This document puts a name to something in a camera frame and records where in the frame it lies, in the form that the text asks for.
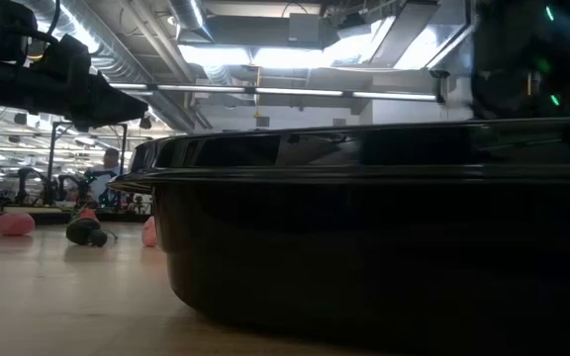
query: person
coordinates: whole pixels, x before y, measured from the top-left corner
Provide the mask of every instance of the person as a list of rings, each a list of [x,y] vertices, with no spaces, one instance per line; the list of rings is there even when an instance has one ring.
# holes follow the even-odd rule
[[[120,152],[118,151],[118,149],[107,148],[107,150],[105,151],[105,155],[103,157],[103,164],[94,166],[92,167],[91,170],[94,172],[113,171],[114,173],[116,173],[116,175],[119,175]],[[103,192],[105,192],[105,189],[107,189],[107,183],[109,183],[111,178],[112,177],[108,174],[102,175],[100,177],[97,177],[96,180],[89,185],[91,198],[95,202],[100,203],[100,195],[103,194]],[[113,198],[113,193],[110,192],[109,199],[112,198]]]

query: light wooden floor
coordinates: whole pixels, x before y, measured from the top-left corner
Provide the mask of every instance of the light wooden floor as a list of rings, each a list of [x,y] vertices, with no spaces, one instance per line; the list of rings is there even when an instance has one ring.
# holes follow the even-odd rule
[[[63,226],[0,237],[0,356],[366,354],[206,319],[172,293],[141,224],[104,227],[120,237],[104,248],[71,245]]]

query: pink ball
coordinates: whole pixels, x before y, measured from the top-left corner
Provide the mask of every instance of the pink ball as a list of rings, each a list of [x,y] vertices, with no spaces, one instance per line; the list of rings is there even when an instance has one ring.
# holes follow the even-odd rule
[[[157,246],[157,229],[155,228],[155,218],[150,217],[144,223],[144,228],[142,229],[142,244],[145,247],[156,247]]]
[[[0,216],[0,235],[23,236],[35,229],[35,220],[28,213],[6,213]]]

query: black plastic bin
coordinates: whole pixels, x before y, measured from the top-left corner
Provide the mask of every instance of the black plastic bin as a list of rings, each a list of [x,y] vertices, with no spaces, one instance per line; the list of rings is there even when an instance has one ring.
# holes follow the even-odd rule
[[[218,320],[437,355],[570,355],[570,121],[172,137],[171,287]]]

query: green light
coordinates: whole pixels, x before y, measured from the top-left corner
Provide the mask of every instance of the green light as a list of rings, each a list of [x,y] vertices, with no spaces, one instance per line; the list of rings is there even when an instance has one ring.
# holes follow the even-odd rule
[[[546,15],[549,17],[549,20],[553,21],[553,12],[551,12],[551,8],[547,6],[544,9],[546,10]]]

